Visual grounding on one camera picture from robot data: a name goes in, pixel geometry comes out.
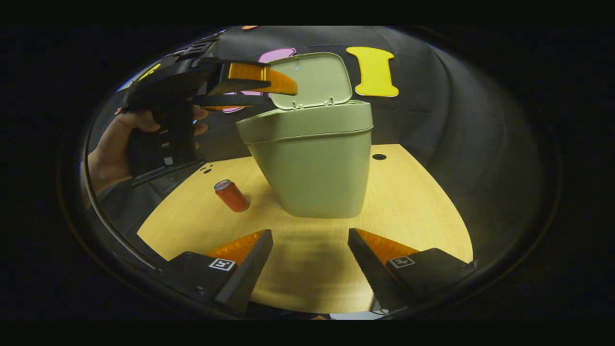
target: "letter-shaped cutout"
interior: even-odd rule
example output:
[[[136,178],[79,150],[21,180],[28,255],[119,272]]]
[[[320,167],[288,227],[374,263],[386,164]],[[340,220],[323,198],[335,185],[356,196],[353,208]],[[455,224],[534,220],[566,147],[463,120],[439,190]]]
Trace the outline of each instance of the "letter-shaped cutout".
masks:
[[[357,57],[361,69],[361,84],[355,87],[362,96],[395,97],[399,89],[391,81],[389,59],[395,56],[386,50],[371,47],[348,47],[346,52]]]
[[[156,64],[156,66],[152,67],[149,69],[149,71],[147,71],[143,76],[141,76],[141,78],[139,78],[139,81],[149,75],[151,75],[152,73],[154,73],[154,71],[160,67],[160,63]]]

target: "trash can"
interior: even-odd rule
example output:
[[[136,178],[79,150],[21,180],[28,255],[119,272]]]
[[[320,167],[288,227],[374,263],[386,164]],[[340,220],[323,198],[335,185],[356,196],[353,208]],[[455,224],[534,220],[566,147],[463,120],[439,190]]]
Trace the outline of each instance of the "trash can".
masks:
[[[270,65],[297,82],[298,95],[271,94],[279,109],[237,122],[243,143],[289,214],[359,215],[370,165],[371,105],[351,100],[339,55],[302,54]]]

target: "table surface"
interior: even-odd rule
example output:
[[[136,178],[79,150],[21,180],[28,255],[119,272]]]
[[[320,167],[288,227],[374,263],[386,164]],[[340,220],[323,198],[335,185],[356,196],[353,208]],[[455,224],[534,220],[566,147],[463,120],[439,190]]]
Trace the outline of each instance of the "table surface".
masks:
[[[399,144],[373,145],[363,211],[351,219],[288,214],[252,157],[207,163],[178,186],[145,220],[138,235],[163,258],[205,254],[269,228],[274,245],[251,300],[309,313],[368,310],[373,292],[348,248],[348,229],[360,228],[419,251],[438,247],[465,261],[472,243],[461,216],[433,177]],[[251,201],[231,211],[213,186],[231,179]]]

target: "human hand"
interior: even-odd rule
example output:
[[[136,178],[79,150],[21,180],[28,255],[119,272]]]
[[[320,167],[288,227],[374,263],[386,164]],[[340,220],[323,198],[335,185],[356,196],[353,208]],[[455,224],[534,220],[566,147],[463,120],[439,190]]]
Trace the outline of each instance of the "human hand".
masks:
[[[207,111],[199,106],[192,107],[194,120],[207,116]],[[154,121],[152,112],[121,113],[106,128],[96,149],[87,157],[90,178],[94,192],[98,194],[105,188],[131,178],[128,164],[128,139],[130,132],[139,129],[143,132],[154,132],[160,125]],[[206,124],[195,124],[194,135],[207,130]]]

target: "red soda can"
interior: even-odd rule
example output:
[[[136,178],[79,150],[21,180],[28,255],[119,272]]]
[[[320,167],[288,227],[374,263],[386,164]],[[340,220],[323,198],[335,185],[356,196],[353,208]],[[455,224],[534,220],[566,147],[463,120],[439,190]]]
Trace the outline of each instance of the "red soda can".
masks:
[[[229,179],[218,182],[213,186],[213,189],[216,191],[216,195],[234,212],[244,211],[250,206],[250,202],[245,199],[244,194]]]

